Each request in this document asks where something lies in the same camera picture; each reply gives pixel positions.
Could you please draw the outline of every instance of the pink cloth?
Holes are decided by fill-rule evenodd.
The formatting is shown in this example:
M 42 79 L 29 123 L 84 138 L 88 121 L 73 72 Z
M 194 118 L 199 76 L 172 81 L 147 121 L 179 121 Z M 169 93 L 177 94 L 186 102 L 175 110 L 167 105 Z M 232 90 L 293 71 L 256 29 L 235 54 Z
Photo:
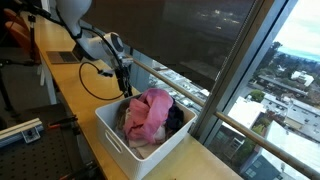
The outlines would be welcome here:
M 162 89 L 151 88 L 138 99 L 131 99 L 130 117 L 123 129 L 129 140 L 147 140 L 154 144 L 155 134 L 168 117 L 171 96 Z

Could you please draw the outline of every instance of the dark cloth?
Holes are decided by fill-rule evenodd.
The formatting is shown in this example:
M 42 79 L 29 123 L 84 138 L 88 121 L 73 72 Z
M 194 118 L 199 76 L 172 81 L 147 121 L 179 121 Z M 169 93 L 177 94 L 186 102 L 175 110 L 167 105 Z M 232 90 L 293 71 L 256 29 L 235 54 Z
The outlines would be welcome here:
M 169 109 L 168 118 L 166 120 L 166 126 L 170 130 L 174 132 L 179 131 L 179 129 L 183 126 L 184 113 L 177 106 L 176 101 L 173 99 L 173 104 Z

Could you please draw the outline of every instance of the sky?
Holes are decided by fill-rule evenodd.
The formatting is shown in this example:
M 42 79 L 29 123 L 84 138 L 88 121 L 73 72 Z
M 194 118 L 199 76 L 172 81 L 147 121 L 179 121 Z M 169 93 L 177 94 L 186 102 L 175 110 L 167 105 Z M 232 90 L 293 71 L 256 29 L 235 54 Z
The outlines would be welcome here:
M 319 0 L 298 0 L 274 40 L 283 44 L 280 51 L 320 61 L 319 7 Z

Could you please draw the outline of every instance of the white plastic bin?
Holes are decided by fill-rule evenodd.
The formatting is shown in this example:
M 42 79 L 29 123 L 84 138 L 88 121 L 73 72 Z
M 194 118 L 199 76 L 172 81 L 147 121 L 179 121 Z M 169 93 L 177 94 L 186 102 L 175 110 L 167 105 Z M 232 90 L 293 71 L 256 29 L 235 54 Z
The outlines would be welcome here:
M 136 96 L 96 109 L 96 115 L 98 116 L 97 133 L 100 142 L 123 172 L 130 179 L 142 179 L 184 138 L 197 116 L 194 112 L 176 102 L 184 112 L 184 126 L 147 158 L 139 159 L 113 131 L 116 127 L 118 107 L 123 102 L 130 101 L 131 98 L 136 98 Z

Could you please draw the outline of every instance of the wooden table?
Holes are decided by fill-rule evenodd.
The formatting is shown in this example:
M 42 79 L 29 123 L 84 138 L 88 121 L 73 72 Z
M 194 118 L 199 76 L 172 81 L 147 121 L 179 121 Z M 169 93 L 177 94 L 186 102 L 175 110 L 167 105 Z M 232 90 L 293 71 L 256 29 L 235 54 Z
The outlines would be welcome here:
M 27 21 L 28 13 L 22 16 Z M 42 17 L 37 16 L 35 41 L 39 47 L 42 63 L 46 72 L 49 93 L 53 87 L 50 78 L 54 78 L 71 111 L 77 115 L 78 123 L 92 149 L 96 160 L 107 179 L 128 179 L 120 167 L 103 148 L 97 137 L 97 107 L 115 102 L 102 101 L 89 95 L 79 80 L 80 64 L 50 63 L 46 51 L 72 50 L 75 43 L 67 31 Z M 106 67 L 101 60 L 93 62 L 99 68 Z M 97 75 L 91 66 L 84 66 L 82 72 L 86 86 L 96 95 L 112 98 L 120 95 L 116 78 Z M 161 161 L 144 179 L 241 179 L 227 165 L 220 161 L 189 134 Z

